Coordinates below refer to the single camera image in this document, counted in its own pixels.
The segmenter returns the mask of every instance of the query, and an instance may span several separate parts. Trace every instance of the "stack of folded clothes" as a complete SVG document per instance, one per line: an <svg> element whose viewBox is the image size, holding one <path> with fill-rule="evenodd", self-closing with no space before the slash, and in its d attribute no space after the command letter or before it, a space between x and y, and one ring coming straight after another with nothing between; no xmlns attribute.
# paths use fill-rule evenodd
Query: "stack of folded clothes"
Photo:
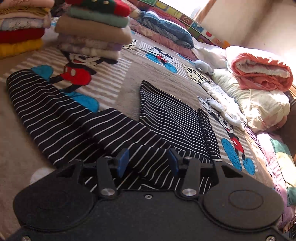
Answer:
<svg viewBox="0 0 296 241"><path fill-rule="evenodd" d="M0 0L0 58L39 49L54 0Z"/></svg>
<svg viewBox="0 0 296 241"><path fill-rule="evenodd" d="M55 31L59 49L117 61L123 45L132 42L130 8L121 0L66 0L72 4Z"/></svg>

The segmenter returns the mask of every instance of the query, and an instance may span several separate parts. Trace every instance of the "metal screw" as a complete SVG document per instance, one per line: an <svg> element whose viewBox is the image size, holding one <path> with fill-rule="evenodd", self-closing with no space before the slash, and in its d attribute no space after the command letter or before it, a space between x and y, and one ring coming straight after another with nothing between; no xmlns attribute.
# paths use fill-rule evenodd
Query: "metal screw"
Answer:
<svg viewBox="0 0 296 241"><path fill-rule="evenodd" d="M22 241L31 241L30 237L28 236L23 236Z"/></svg>
<svg viewBox="0 0 296 241"><path fill-rule="evenodd" d="M151 198L153 198L153 196L151 195L151 194L147 194L147 195L145 195L144 196L146 199L151 199Z"/></svg>
<svg viewBox="0 0 296 241"><path fill-rule="evenodd" d="M192 188L186 188L182 191L185 196L192 197L197 194L196 190Z"/></svg>
<svg viewBox="0 0 296 241"><path fill-rule="evenodd" d="M274 236L268 236L266 238L266 241L276 241L276 237L274 237Z"/></svg>
<svg viewBox="0 0 296 241"><path fill-rule="evenodd" d="M101 194L103 196L112 196L115 194L115 190L113 190L112 188L104 188L102 189Z"/></svg>

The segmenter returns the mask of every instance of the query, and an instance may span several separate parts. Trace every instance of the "yellow folded cloth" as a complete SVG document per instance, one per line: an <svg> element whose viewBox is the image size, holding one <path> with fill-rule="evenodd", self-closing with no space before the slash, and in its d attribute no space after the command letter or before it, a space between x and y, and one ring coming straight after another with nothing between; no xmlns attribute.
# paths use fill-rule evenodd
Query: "yellow folded cloth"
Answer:
<svg viewBox="0 0 296 241"><path fill-rule="evenodd" d="M12 13L12 12L30 12L37 16L43 17L47 15L49 11L50 11L50 8L22 6L22 7L10 7L10 8L0 9L0 15Z"/></svg>
<svg viewBox="0 0 296 241"><path fill-rule="evenodd" d="M0 58L38 50L42 44L42 39L28 40L16 44L0 44Z"/></svg>

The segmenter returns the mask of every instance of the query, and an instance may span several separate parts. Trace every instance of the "white pillow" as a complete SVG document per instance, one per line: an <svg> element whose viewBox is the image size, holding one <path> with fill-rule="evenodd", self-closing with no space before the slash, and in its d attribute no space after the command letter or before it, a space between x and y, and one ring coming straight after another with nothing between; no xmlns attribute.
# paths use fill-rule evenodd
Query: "white pillow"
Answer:
<svg viewBox="0 0 296 241"><path fill-rule="evenodd" d="M255 133L276 125L290 112L289 99L280 90L241 90L237 79L225 69L215 69L212 79L235 99Z"/></svg>

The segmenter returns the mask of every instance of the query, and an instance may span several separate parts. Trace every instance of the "red folded cloth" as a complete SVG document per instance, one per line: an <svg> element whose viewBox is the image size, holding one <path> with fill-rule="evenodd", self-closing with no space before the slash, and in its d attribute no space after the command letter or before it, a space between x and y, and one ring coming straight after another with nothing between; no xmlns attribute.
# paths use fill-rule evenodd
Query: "red folded cloth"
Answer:
<svg viewBox="0 0 296 241"><path fill-rule="evenodd" d="M66 0L66 3L122 17L127 17L131 11L129 6L121 0Z"/></svg>
<svg viewBox="0 0 296 241"><path fill-rule="evenodd" d="M175 17L173 17L172 15L169 15L167 12L157 8L157 7L150 7L148 8L147 11L152 11L155 12L159 17L165 19L165 20L169 20L173 23L176 23L178 25L180 25L183 28L186 28L185 24L183 24L181 21L179 21L178 19L176 19Z"/></svg>
<svg viewBox="0 0 296 241"><path fill-rule="evenodd" d="M27 40L39 39L44 35L44 28L26 28L13 31L0 31L0 44L15 44Z"/></svg>

